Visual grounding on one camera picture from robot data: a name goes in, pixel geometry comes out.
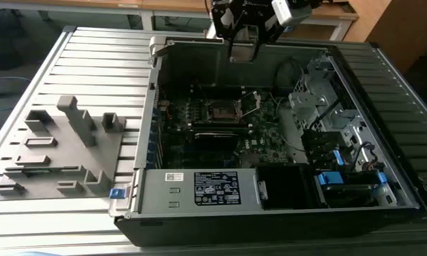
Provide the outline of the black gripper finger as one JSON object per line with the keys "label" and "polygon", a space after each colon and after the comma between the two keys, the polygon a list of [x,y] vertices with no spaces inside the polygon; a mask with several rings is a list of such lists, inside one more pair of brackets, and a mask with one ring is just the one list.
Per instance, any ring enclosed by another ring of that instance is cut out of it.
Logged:
{"label": "black gripper finger", "polygon": [[233,46],[237,36],[234,13],[231,10],[233,1],[211,2],[211,17],[215,26],[217,36],[229,42],[227,58],[233,60]]}
{"label": "black gripper finger", "polygon": [[261,46],[269,42],[275,42],[279,38],[283,27],[279,24],[275,14],[255,12],[257,37],[254,39],[253,59],[258,57]]}

